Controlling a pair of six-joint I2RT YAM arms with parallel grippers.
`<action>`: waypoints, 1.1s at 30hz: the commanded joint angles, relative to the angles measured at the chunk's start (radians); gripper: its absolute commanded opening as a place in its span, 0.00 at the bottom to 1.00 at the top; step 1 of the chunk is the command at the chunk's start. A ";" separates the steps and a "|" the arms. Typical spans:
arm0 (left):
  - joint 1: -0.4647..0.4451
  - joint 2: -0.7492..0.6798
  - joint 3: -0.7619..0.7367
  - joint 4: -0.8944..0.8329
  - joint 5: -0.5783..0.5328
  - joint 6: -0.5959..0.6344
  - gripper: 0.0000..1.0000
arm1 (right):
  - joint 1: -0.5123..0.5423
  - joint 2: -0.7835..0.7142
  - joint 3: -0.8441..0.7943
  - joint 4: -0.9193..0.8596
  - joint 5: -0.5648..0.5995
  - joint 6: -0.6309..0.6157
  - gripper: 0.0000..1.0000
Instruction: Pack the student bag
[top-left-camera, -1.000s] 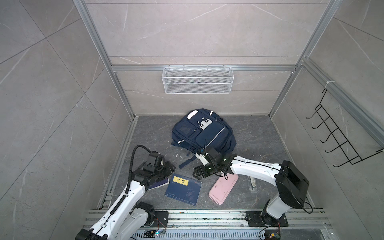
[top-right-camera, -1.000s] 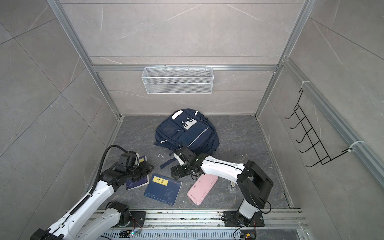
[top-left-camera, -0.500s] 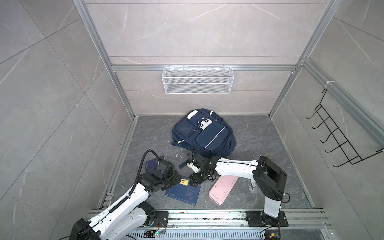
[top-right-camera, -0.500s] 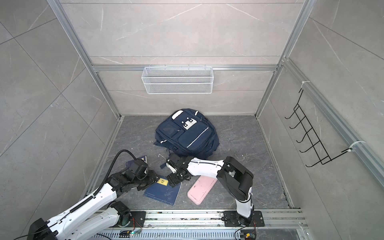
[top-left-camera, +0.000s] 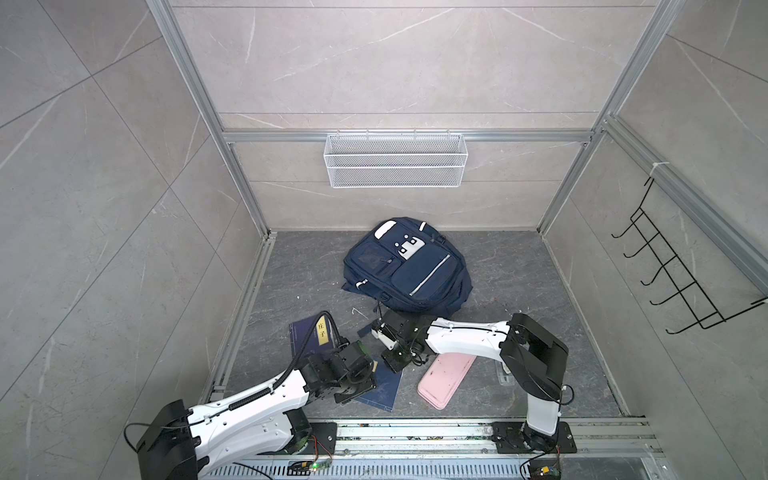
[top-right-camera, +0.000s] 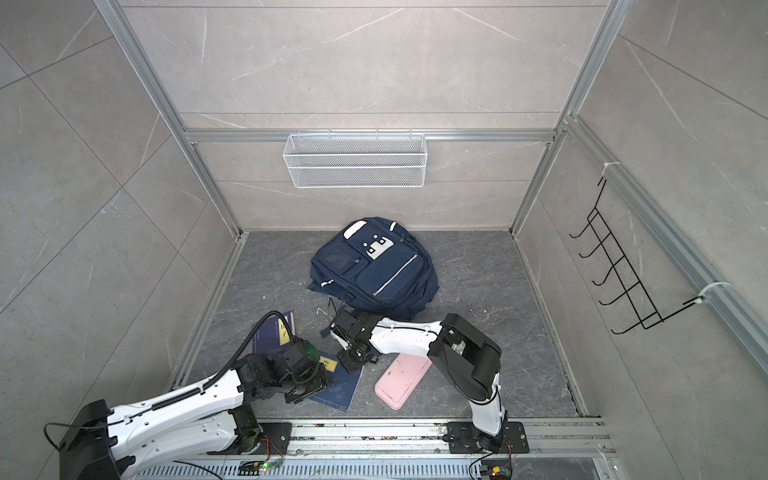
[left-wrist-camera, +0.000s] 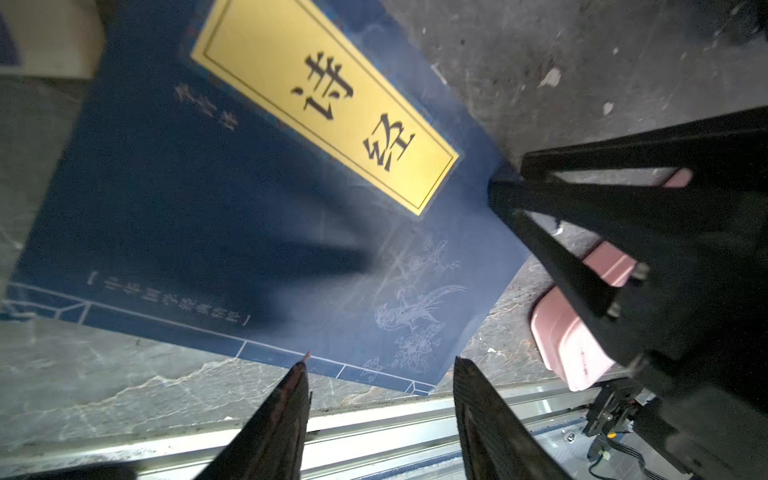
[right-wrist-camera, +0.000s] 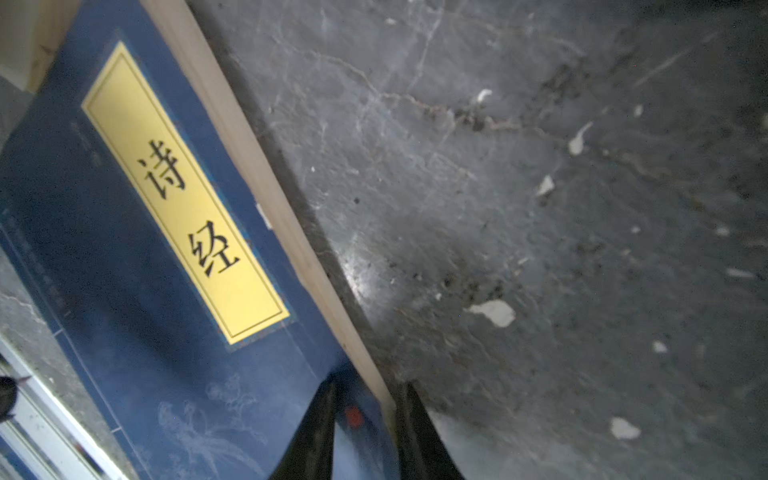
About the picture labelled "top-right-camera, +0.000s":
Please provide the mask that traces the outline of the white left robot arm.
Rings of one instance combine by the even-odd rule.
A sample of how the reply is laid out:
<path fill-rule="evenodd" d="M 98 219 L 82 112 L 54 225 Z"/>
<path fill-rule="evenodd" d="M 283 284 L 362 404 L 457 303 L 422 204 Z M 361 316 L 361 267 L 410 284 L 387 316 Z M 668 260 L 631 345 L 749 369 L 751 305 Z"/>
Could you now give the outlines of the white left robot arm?
<path fill-rule="evenodd" d="M 253 404 L 275 395 L 296 404 L 330 386 L 308 341 L 277 353 L 239 347 L 216 374 L 158 397 L 82 407 L 57 446 L 62 479 L 131 479 L 153 466 L 198 454 L 250 454 L 267 448 Z"/>

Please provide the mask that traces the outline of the blue book yellow label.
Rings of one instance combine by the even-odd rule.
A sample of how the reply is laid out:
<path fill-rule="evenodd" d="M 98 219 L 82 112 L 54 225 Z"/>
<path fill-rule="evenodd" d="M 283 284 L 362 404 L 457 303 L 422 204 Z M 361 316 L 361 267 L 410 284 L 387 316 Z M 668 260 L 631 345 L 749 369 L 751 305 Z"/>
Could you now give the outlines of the blue book yellow label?
<path fill-rule="evenodd" d="M 338 358 L 324 351 L 319 352 L 320 362 L 330 374 L 331 383 L 323 391 L 310 397 L 311 401 L 348 412 L 361 379 L 362 371 L 349 373 Z"/>

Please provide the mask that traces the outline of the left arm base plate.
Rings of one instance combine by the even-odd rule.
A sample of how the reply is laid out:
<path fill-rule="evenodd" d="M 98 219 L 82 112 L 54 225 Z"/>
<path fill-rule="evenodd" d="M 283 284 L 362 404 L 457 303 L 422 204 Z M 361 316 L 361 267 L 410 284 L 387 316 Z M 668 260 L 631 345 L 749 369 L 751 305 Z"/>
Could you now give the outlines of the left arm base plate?
<path fill-rule="evenodd" d="M 237 453 L 241 455 L 282 455 L 286 452 L 293 424 L 291 422 L 267 422 L 239 437 Z"/>

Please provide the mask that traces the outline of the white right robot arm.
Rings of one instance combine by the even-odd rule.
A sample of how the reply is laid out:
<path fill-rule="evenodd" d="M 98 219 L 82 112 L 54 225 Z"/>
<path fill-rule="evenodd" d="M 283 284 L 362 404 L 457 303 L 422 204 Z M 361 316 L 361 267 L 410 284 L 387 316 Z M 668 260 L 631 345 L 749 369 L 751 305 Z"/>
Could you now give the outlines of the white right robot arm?
<path fill-rule="evenodd" d="M 350 373 L 388 354 L 430 360 L 468 401 L 476 436 L 501 441 L 507 419 L 500 394 L 501 348 L 460 315 L 414 323 L 342 309 L 323 334 L 339 342 L 337 357 Z"/>

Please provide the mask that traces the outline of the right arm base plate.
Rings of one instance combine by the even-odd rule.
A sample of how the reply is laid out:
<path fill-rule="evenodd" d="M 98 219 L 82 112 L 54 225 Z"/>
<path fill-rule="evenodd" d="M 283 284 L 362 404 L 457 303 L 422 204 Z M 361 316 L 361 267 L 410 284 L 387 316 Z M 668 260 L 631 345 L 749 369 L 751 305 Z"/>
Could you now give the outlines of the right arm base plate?
<path fill-rule="evenodd" d="M 449 422 L 442 440 L 452 454 L 530 452 L 527 434 L 520 422 L 505 421 L 495 435 L 480 431 L 472 422 Z"/>

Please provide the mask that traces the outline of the navy blue student backpack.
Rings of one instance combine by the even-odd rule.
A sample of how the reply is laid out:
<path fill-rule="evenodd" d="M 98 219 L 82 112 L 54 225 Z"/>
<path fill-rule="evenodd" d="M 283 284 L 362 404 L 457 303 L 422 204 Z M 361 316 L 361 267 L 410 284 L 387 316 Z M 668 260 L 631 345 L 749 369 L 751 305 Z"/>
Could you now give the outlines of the navy blue student backpack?
<path fill-rule="evenodd" d="M 312 257 L 308 289 L 348 306 L 410 321 L 439 290 L 432 258 L 400 223 L 356 220 Z"/>

